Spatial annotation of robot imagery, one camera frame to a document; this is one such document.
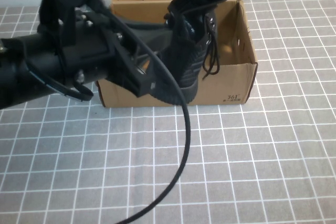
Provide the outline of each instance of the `gray grid surface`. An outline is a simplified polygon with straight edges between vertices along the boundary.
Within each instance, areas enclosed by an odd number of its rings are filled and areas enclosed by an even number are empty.
[[[336,0],[245,1],[259,73],[246,105],[193,106],[180,180],[137,223],[336,223]],[[37,7],[0,8],[0,37]],[[0,111],[0,223],[114,223],[178,168],[180,108],[51,95]]]

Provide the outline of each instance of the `black shoelace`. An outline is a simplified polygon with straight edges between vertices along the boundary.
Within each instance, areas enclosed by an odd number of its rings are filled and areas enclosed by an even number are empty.
[[[206,72],[205,76],[203,77],[203,80],[210,75],[214,76],[215,74],[218,74],[221,68],[221,64],[219,62],[216,32],[213,30],[213,25],[211,24],[210,17],[206,16],[205,21],[206,21],[207,32],[210,35],[210,42],[209,42],[208,49],[206,52],[206,57],[203,61],[203,69]],[[209,58],[209,68],[206,68],[206,62],[207,62],[208,57],[210,57]],[[217,64],[217,69],[216,71],[213,72],[213,68],[215,67],[215,64]]]

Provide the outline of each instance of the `cardboard box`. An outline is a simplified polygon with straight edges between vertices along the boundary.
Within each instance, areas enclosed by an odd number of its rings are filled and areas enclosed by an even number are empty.
[[[127,19],[164,22],[171,0],[114,0],[113,12]],[[199,74],[198,94],[190,105],[243,104],[249,98],[258,62],[249,34],[242,0],[228,0],[216,9],[220,72],[204,81]],[[106,80],[98,82],[102,104],[108,108],[168,106],[150,95],[137,98]]]

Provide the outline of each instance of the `black cable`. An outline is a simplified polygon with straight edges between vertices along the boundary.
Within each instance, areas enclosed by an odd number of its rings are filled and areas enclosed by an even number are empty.
[[[158,196],[156,200],[154,200],[152,203],[150,203],[147,207],[142,209],[140,212],[137,214],[129,217],[126,220],[120,221],[117,224],[128,224],[133,221],[136,221],[137,219],[141,218],[148,212],[150,212],[154,207],[156,207],[168,194],[169,192],[173,189],[173,187],[176,185],[178,179],[180,178],[186,162],[188,160],[189,156],[189,151],[190,151],[190,145],[191,145],[191,125],[190,125],[190,117],[189,117],[189,111],[188,107],[184,98],[184,95],[175,81],[174,77],[172,74],[169,72],[167,67],[164,65],[164,63],[161,61],[161,59],[136,35],[132,30],[124,23],[122,22],[116,15],[112,14],[110,10],[108,10],[105,7],[102,7],[100,5],[100,8],[98,10],[101,12],[103,15],[107,16],[113,23],[115,23],[124,33],[126,33],[130,38],[132,38],[139,46],[141,46],[146,53],[152,58],[152,60],[161,68],[161,70],[165,73],[167,80],[170,82],[171,86],[176,90],[176,95],[181,101],[181,107],[183,110],[184,114],[184,121],[185,121],[185,134],[186,134],[186,139],[185,139],[185,149],[183,153],[183,157],[181,160],[180,167],[178,168],[175,176],[173,177],[172,181],[169,183],[169,185],[166,187],[166,189]]]

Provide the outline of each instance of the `black robotic arm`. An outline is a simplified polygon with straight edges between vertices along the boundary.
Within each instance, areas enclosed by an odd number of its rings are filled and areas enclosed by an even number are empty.
[[[212,56],[208,74],[219,71],[212,71],[218,60],[213,10],[223,1],[173,0],[165,24],[145,24],[114,16],[111,0],[42,0],[36,34],[0,40],[0,109],[54,92],[89,101],[93,94],[84,84],[100,79],[137,97],[150,94],[181,105],[186,126],[181,165],[153,203],[120,223],[135,221],[163,200],[185,167],[191,135],[186,104],[196,96],[207,55]],[[83,5],[92,11],[76,9]]]

